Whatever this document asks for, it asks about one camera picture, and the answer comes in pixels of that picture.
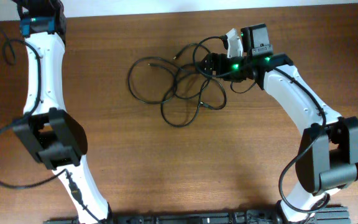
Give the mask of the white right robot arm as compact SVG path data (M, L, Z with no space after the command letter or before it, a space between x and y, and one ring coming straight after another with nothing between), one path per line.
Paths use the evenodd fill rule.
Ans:
M358 118L329 107L302 79L293 61L275 54L267 26L257 24L221 36L225 52L209 53L196 70L210 80L246 79L272 96L301 134L298 154L288 163L298 178L271 210L248 210L246 223L349 223L347 207L331 197L358 181Z

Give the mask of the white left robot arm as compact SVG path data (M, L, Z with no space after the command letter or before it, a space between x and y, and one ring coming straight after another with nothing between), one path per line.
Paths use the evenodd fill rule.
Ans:
M111 209L91 175L83 127L66 110L62 88L67 19L61 1L16 1L29 63L24 120L13 131L32 158L57 176L78 223L112 223Z

